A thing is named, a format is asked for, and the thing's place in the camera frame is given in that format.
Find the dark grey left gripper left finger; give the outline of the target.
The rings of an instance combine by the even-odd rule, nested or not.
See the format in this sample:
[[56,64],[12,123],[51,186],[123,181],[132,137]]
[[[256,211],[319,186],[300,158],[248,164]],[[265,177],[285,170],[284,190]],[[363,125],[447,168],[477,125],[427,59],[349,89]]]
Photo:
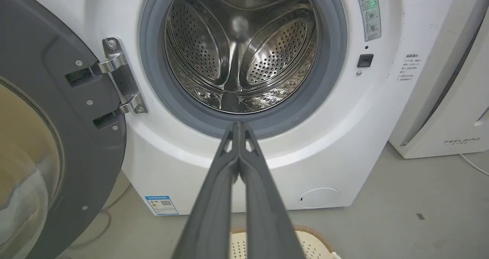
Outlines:
[[239,173],[238,129],[238,123],[231,123],[223,134],[173,259],[229,258],[232,187]]

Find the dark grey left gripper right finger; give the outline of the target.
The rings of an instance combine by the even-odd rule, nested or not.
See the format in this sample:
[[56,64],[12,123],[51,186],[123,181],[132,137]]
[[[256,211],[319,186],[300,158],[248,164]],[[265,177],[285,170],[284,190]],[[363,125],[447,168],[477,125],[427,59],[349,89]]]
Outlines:
[[249,259],[303,259],[279,190],[253,130],[238,124],[238,162],[246,184],[246,233]]

